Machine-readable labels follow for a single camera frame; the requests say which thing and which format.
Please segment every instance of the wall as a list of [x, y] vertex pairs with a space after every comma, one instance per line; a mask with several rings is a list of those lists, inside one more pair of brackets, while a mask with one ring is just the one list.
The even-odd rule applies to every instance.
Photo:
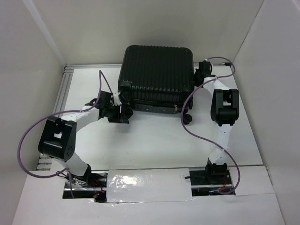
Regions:
[[265, 0], [235, 59], [235, 78], [287, 225], [300, 221], [299, 3]]
[[263, 0], [34, 0], [68, 64], [121, 63], [129, 45], [234, 59]]
[[[0, 1], [0, 220], [10, 225], [25, 183], [16, 151], [22, 133], [53, 109], [63, 67], [19, 0]], [[42, 126], [25, 140], [22, 159], [38, 161]]]

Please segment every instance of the black suitcase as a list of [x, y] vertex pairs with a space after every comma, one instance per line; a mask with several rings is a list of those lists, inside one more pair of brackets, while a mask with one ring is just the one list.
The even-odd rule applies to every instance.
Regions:
[[[187, 48], [129, 46], [118, 80], [121, 102], [137, 111], [179, 113], [194, 90], [193, 76], [193, 54]], [[185, 113], [192, 106], [191, 98]]]

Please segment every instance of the ribbed suitcase shell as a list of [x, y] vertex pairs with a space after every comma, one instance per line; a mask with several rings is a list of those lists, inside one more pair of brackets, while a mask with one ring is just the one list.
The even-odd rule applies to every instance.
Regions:
[[183, 105], [194, 90], [193, 75], [193, 54], [187, 48], [132, 45], [125, 51], [118, 88], [146, 105]]

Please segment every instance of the caster wheel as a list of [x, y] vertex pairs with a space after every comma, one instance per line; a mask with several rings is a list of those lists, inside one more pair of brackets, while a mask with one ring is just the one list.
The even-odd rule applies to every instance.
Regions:
[[193, 118], [190, 114], [184, 114], [183, 115], [183, 123], [184, 125], [189, 124], [190, 122], [192, 122]]
[[120, 100], [121, 100], [121, 102], [130, 102], [130, 100], [131, 100], [130, 92], [129, 91], [121, 92]]
[[132, 109], [131, 109], [131, 108], [127, 108], [127, 109], [125, 110], [125, 115], [126, 115], [126, 117], [127, 117], [128, 119], [130, 119], [130, 117], [133, 115]]
[[192, 109], [193, 108], [193, 101], [190, 101], [188, 109]]

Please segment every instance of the clear plastic sheet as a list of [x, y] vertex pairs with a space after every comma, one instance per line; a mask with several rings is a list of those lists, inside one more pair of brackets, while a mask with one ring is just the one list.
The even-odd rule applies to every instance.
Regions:
[[192, 200], [189, 169], [109, 170], [107, 202], [181, 202]]

